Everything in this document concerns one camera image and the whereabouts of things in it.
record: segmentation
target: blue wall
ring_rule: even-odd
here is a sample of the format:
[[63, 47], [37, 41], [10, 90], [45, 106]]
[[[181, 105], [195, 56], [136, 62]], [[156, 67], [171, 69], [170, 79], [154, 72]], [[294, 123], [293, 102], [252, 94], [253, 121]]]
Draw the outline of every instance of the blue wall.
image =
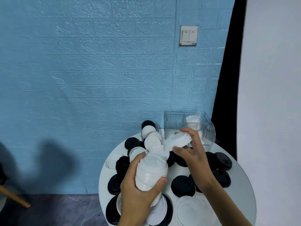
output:
[[[98, 192], [164, 110], [211, 116], [234, 0], [0, 0], [0, 153], [29, 193]], [[196, 47], [180, 26], [199, 25]]]

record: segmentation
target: transparent storage bin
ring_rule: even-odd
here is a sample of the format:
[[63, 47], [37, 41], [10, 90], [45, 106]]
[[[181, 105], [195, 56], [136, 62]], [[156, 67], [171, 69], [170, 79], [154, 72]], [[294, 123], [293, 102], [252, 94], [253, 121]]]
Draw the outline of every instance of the transparent storage bin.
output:
[[[188, 116], [197, 116], [200, 122], [187, 122]], [[213, 123], [204, 111], [164, 111], [164, 138], [167, 139], [180, 128], [194, 127], [197, 130], [205, 149], [215, 143], [216, 133]]]

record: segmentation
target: floor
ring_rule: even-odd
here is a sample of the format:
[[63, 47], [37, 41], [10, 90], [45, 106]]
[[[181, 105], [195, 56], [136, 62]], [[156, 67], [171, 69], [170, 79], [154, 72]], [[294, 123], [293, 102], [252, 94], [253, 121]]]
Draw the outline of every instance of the floor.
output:
[[0, 212], [0, 225], [7, 226], [107, 226], [98, 194], [30, 195], [32, 206], [24, 209], [7, 200]]

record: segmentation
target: light switch plate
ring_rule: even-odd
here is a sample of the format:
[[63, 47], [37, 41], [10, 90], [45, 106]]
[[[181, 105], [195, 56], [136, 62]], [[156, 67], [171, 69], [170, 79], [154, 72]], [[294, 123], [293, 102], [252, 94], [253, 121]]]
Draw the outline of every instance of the light switch plate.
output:
[[181, 26], [179, 46], [196, 46], [198, 26]]

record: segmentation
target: person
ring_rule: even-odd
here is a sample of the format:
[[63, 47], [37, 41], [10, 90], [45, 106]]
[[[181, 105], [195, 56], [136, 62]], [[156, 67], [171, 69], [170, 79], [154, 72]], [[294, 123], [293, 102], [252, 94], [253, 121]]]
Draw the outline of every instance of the person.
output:
[[[196, 185], [209, 201], [222, 226], [251, 226], [213, 176], [198, 132], [190, 128], [180, 130], [190, 134], [193, 149], [174, 146], [172, 150], [186, 161]], [[136, 168], [144, 157], [145, 153], [136, 156], [121, 183], [122, 206], [118, 226], [141, 226], [150, 213], [151, 203], [167, 183], [166, 178], [160, 178], [149, 191], [140, 191], [135, 187]]]

